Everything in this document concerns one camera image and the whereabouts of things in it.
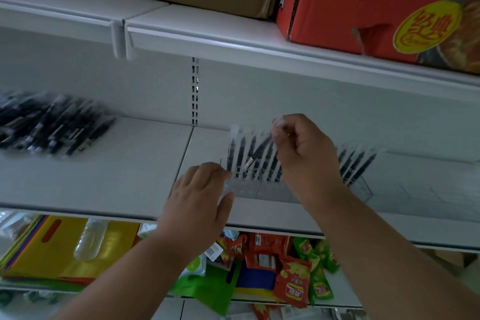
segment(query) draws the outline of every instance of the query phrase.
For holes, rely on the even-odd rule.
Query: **yellow circular logo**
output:
[[[418,54],[442,43],[460,23],[462,7],[440,0],[410,14],[393,36],[395,49],[403,54]]]

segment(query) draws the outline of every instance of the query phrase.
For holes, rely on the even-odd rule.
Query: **right hand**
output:
[[[313,214],[322,200],[346,189],[332,140],[303,114],[283,116],[286,124],[274,126],[272,137],[278,149],[286,184]]]

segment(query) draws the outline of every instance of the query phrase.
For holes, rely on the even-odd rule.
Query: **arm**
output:
[[[345,187],[332,141],[302,114],[284,119],[272,135],[285,181],[328,238],[370,317],[477,319],[480,296]]]
[[[57,320],[151,319],[183,269],[219,237],[233,194],[216,163],[193,166],[175,182],[155,232],[65,305]]]

